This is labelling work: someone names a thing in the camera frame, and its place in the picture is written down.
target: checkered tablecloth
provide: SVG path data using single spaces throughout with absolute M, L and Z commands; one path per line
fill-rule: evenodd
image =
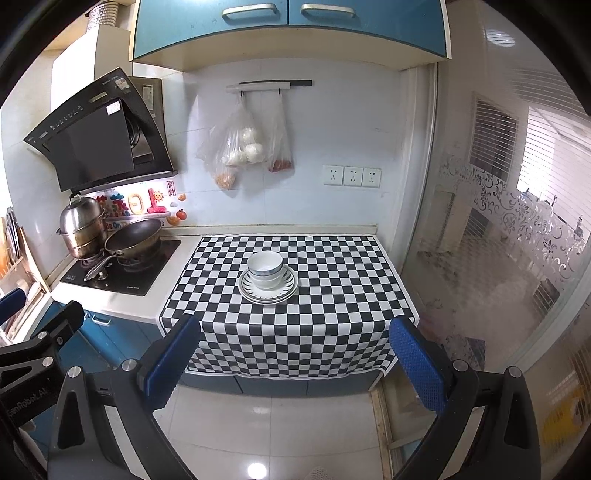
M 287 302 L 247 301 L 237 281 L 253 252 L 279 252 L 298 272 Z M 418 314 L 374 236 L 204 237 L 166 302 L 163 331 L 201 316 L 203 339 L 187 366 L 199 374 L 341 377 L 395 362 L 389 321 Z

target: white outlet panel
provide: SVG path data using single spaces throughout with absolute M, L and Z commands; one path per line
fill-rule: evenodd
M 322 167 L 322 183 L 324 185 L 342 185 L 344 168 L 339 165 L 324 165 Z
M 343 185 L 349 187 L 361 187 L 363 182 L 363 169 L 361 167 L 345 167 Z
M 368 168 L 363 169 L 363 182 L 362 187 L 372 187 L 374 189 L 379 188 L 379 182 L 382 180 L 382 169 L 381 168 Z

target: patterned plate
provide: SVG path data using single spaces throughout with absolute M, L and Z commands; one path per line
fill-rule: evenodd
M 288 265 L 283 269 L 281 283 L 273 290 L 261 290 L 248 276 L 248 270 L 242 272 L 238 278 L 238 290 L 248 301 L 258 305 L 274 305 L 290 298 L 298 286 L 297 273 Z

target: screw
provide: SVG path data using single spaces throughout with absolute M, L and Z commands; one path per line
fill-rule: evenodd
M 519 378 L 521 376 L 521 370 L 519 370 L 519 368 L 515 366 L 509 367 L 509 375 L 515 378 Z
M 121 368 L 126 372 L 131 372 L 135 367 L 137 367 L 138 363 L 133 358 L 130 358 L 121 364 Z
M 464 360 L 454 360 L 453 368 L 459 372 L 465 372 L 468 370 L 468 364 Z
M 80 375 L 80 372 L 82 372 L 82 369 L 76 365 L 75 367 L 72 367 L 68 370 L 68 377 L 76 378 L 78 375 Z

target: frosted floral pattern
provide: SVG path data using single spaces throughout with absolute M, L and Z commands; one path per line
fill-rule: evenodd
M 573 227 L 557 215 L 545 218 L 519 190 L 509 189 L 500 178 L 454 157 L 443 161 L 438 189 L 472 204 L 520 246 L 558 291 L 564 290 L 586 244 Z

